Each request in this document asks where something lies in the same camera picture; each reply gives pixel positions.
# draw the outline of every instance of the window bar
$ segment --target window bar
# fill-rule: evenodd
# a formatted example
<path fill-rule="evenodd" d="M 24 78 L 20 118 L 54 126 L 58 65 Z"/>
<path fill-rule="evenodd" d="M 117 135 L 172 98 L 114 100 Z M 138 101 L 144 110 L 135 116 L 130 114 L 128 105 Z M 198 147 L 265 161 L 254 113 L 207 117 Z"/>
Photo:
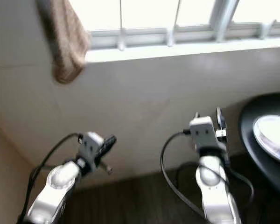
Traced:
<path fill-rule="evenodd" d="M 239 0 L 216 0 L 210 18 L 210 26 L 215 31 L 217 42 L 223 42 L 225 32 L 231 22 Z"/>
<path fill-rule="evenodd" d="M 175 42 L 174 41 L 174 33 L 175 33 L 175 30 L 176 30 L 176 26 L 177 26 L 176 25 L 177 24 L 177 18 L 178 18 L 181 3 L 182 3 L 182 0 L 178 0 L 173 27 L 167 29 L 167 46 L 168 47 L 172 47 L 174 45 L 174 42 Z"/>
<path fill-rule="evenodd" d="M 122 27 L 122 3 L 121 0 L 119 0 L 119 6 L 120 6 L 120 31 L 119 31 L 119 38 L 118 38 L 118 49 L 121 51 L 124 51 L 126 48 L 125 44 L 125 31 Z"/>
<path fill-rule="evenodd" d="M 276 20 L 273 20 L 272 22 L 268 23 L 262 23 L 261 28 L 260 28 L 260 33 L 259 33 L 259 38 L 261 40 L 264 40 L 268 34 L 270 33 L 271 28 L 273 25 L 276 23 Z"/>

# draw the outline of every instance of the cable connector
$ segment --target cable connector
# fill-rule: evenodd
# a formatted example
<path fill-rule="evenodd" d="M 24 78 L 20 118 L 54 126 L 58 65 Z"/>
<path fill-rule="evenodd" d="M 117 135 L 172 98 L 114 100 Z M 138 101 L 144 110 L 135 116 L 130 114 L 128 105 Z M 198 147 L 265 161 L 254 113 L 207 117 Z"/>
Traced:
<path fill-rule="evenodd" d="M 83 134 L 82 134 L 82 133 L 79 133 L 79 134 L 78 134 L 78 142 L 79 142 L 80 144 L 82 144 L 82 142 L 83 142 Z"/>
<path fill-rule="evenodd" d="M 182 131 L 185 135 L 191 135 L 191 131 L 190 131 L 190 129 L 189 128 L 187 128 L 187 129 L 183 129 L 183 131 Z"/>

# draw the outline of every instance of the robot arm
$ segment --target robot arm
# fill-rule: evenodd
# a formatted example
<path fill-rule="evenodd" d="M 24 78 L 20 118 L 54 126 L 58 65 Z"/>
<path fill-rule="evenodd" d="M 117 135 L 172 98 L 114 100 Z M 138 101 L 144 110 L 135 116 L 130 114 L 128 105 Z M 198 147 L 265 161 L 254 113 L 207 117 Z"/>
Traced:
<path fill-rule="evenodd" d="M 210 117 L 194 118 L 189 128 L 199 153 L 196 181 L 202 193 L 204 215 L 212 224 L 241 224 L 240 215 L 227 185 L 224 164 L 228 162 L 226 125 L 217 109 L 220 129 L 214 131 Z"/>
<path fill-rule="evenodd" d="M 115 136 L 104 140 L 93 132 L 79 138 L 80 147 L 76 158 L 50 171 L 44 189 L 29 209 L 24 223 L 56 224 L 67 198 L 81 178 L 101 165 L 101 158 L 116 142 Z M 110 173 L 111 169 L 102 166 Z"/>

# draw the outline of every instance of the window sill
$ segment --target window sill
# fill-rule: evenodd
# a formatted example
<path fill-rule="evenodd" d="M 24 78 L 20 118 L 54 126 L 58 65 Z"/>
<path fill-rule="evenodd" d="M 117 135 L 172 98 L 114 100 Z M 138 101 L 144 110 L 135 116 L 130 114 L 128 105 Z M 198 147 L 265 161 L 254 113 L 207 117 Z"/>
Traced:
<path fill-rule="evenodd" d="M 125 61 L 144 58 L 168 57 L 203 54 L 212 52 L 225 52 L 248 49 L 279 48 L 280 38 L 266 38 L 265 40 L 229 40 L 223 43 L 188 43 L 168 46 L 144 46 L 126 48 L 124 51 L 118 49 L 95 49 L 86 54 L 87 63 L 101 63 L 113 61 Z"/>

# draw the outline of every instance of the window frame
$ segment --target window frame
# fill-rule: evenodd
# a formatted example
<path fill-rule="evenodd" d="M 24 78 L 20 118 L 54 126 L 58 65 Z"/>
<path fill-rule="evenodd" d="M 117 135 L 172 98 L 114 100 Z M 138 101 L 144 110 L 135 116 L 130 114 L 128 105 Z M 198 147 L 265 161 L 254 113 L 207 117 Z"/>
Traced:
<path fill-rule="evenodd" d="M 180 27 L 176 24 L 181 0 L 178 1 L 175 23 L 172 28 L 137 28 L 89 31 L 91 49 L 119 49 L 141 46 L 168 46 L 197 42 L 225 42 L 236 39 L 280 37 L 280 22 L 234 23 L 233 15 L 240 0 L 216 0 L 210 22 L 206 25 Z"/>

